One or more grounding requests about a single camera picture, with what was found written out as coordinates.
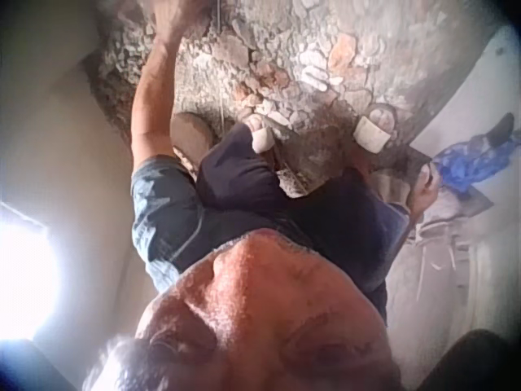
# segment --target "hand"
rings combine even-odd
[[[422,167],[418,181],[407,198],[411,220],[417,221],[438,199],[441,176],[434,163]]]
[[[166,43],[180,39],[186,28],[213,4],[211,0],[152,0],[157,36]]]

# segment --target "dark object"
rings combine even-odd
[[[497,148],[506,143],[514,131],[514,116],[511,112],[505,116],[487,133],[490,147]]]
[[[520,389],[519,351],[499,336],[469,332],[441,359],[418,391],[480,391]]]
[[[1,391],[74,391],[30,340],[0,342]]]

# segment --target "leg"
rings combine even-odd
[[[392,265],[392,250],[409,219],[369,189],[369,162],[353,154],[352,167],[310,195],[291,202],[291,216],[317,250],[370,294]]]
[[[206,206],[257,213],[286,208],[278,176],[253,151],[252,141],[250,128],[239,123],[203,159],[196,186]]]

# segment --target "eye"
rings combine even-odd
[[[285,344],[282,357],[302,376],[343,375],[379,360],[379,340],[352,335],[342,319],[329,314],[312,319]]]
[[[212,357],[213,348],[192,337],[187,338],[175,331],[162,332],[152,338],[149,357],[156,363],[200,364],[208,361]]]

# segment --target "stone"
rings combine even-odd
[[[301,19],[306,19],[306,16],[308,16],[308,12],[302,5],[301,0],[293,0],[293,10],[295,10],[296,15]]]
[[[271,112],[270,114],[268,114],[268,118],[277,122],[278,124],[280,124],[282,126],[290,125],[290,121],[285,116],[283,116],[280,112]]]
[[[337,76],[342,76],[357,53],[357,39],[344,33],[339,34],[337,42],[329,55],[327,66],[329,71]]]
[[[327,68],[327,60],[318,51],[305,51],[300,53],[299,61],[303,65],[313,65],[320,69]]]
[[[255,67],[254,72],[259,83],[270,89],[283,89],[290,83],[290,77],[287,72],[273,63],[261,61]]]
[[[188,112],[173,116],[170,122],[170,138],[173,147],[181,151],[197,168],[213,145],[210,127],[198,116]]]
[[[344,82],[344,78],[339,76],[339,77],[331,77],[329,79],[329,84],[331,86],[339,86],[341,85],[342,83]]]
[[[299,97],[300,87],[297,81],[290,82],[289,86],[281,91],[282,98],[286,101],[293,100]]]
[[[302,112],[297,110],[290,115],[290,124],[295,127],[300,127],[305,123],[305,121],[309,118],[306,112]]]
[[[319,81],[317,79],[315,79],[311,74],[309,73],[306,73],[306,72],[302,72],[302,74],[300,75],[300,80],[303,81],[304,83],[312,86],[314,89],[316,90],[319,90],[319,91],[327,91],[327,84],[322,82],[322,81]]]
[[[359,90],[366,85],[367,69],[363,67],[347,68],[342,77],[348,90]]]
[[[259,112],[263,116],[267,116],[272,111],[274,111],[275,108],[275,102],[273,100],[264,99],[262,104],[257,107],[257,112]]]
[[[377,125],[381,130],[392,134],[396,125],[396,116],[394,109],[387,104],[373,104],[368,109],[367,116],[371,122]]]
[[[360,38],[358,44],[360,54],[364,57],[371,57],[377,55],[380,50],[379,36],[378,34],[367,34]]]
[[[311,95],[311,100],[318,106],[329,107],[338,98],[338,94],[333,90],[325,92],[315,92]]]
[[[241,82],[239,83],[235,89],[234,89],[234,101],[235,102],[242,102],[252,93],[252,90],[248,88],[246,83]]]
[[[322,53],[329,57],[331,49],[333,48],[333,44],[331,43],[330,39],[325,35],[320,35],[318,37],[318,46],[320,46]]]
[[[320,5],[322,0],[301,0],[301,2],[304,8],[309,9]]]
[[[186,29],[184,36],[190,40],[201,39],[208,33],[211,22],[210,15],[202,14],[193,25]]]
[[[246,86],[250,90],[255,91],[255,92],[257,92],[261,88],[261,84],[259,83],[259,81],[252,76],[246,77],[244,79],[244,84],[246,84]]]
[[[344,99],[361,115],[366,112],[373,99],[373,95],[368,90],[347,91],[344,94]]]
[[[250,29],[249,25],[241,19],[234,19],[231,22],[231,27],[237,34],[239,38],[241,38],[244,44],[252,50],[257,48],[255,37],[253,36],[253,31]]]
[[[261,26],[279,27],[287,30],[291,27],[292,0],[263,0],[247,2],[241,5],[241,12],[246,20],[255,20]]]
[[[238,37],[228,33],[223,33],[219,37],[212,54],[215,59],[231,63],[239,68],[247,68],[250,61],[248,48]]]
[[[254,63],[258,63],[262,60],[262,54],[259,51],[253,51],[252,52],[252,61]]]
[[[254,108],[257,104],[262,103],[262,98],[258,94],[250,94],[243,99],[242,105],[245,108]]]
[[[286,106],[281,106],[280,108],[278,108],[278,112],[280,112],[282,116],[284,116],[285,118],[289,118],[293,111],[287,108]]]

